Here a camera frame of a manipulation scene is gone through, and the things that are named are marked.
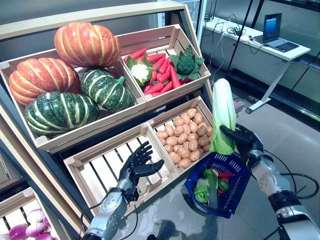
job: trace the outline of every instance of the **laptop screen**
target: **laptop screen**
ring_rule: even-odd
[[[280,33],[282,13],[270,14],[264,16],[263,38],[262,42],[277,39]]]

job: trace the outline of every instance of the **white desk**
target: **white desk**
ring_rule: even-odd
[[[223,43],[223,55],[224,60],[228,63],[234,50],[233,44],[238,40],[238,36],[233,33],[228,33],[227,28],[234,27],[238,28],[238,25],[234,22],[226,21],[225,19],[218,17],[214,17],[211,21],[207,22],[205,26],[209,31],[214,30],[214,33],[218,36],[223,33],[224,36],[227,37],[227,44]],[[271,92],[275,89],[276,85],[288,69],[291,61],[308,53],[310,48],[299,45],[299,47],[290,51],[281,52],[271,47],[261,46],[261,44],[258,44],[256,41],[249,40],[249,36],[252,36],[253,38],[260,36],[263,34],[262,31],[246,26],[244,27],[244,30],[244,35],[240,38],[239,46],[231,66],[269,85],[269,88],[262,99],[248,108],[247,112],[251,113],[270,100],[269,96]],[[256,54],[252,54],[249,46],[254,52],[259,48],[260,49]]]

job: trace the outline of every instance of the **green pumpkin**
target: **green pumpkin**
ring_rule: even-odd
[[[25,120],[39,136],[56,137],[96,121],[99,107],[89,97],[69,92],[47,92],[25,107]]]
[[[104,68],[90,67],[80,81],[82,91],[110,112],[116,113],[134,105],[133,94],[123,86],[123,76],[115,79]]]

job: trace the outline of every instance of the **laptop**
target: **laptop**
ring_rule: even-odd
[[[285,53],[299,47],[299,45],[279,38],[281,17],[282,13],[265,15],[263,35],[255,36],[254,38],[266,47]]]

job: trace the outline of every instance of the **orange pumpkin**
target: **orange pumpkin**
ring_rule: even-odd
[[[112,67],[120,58],[118,39],[109,29],[89,22],[71,22],[54,35],[59,56],[81,67]]]
[[[43,93],[80,91],[77,72],[61,59],[41,57],[20,62],[9,77],[9,88],[23,106]]]

